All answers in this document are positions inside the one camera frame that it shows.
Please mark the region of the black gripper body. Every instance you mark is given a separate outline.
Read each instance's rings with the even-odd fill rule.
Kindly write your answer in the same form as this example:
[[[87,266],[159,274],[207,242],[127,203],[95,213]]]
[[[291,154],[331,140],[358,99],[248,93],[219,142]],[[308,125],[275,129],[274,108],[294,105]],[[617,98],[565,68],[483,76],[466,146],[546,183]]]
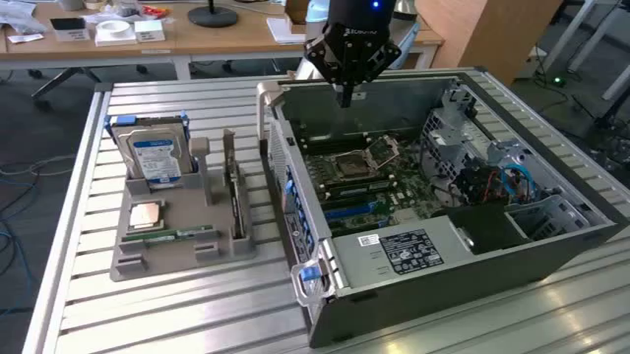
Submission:
[[[331,1],[323,36],[344,74],[347,43],[372,42],[378,46],[391,40],[388,25],[392,19],[392,1]]]

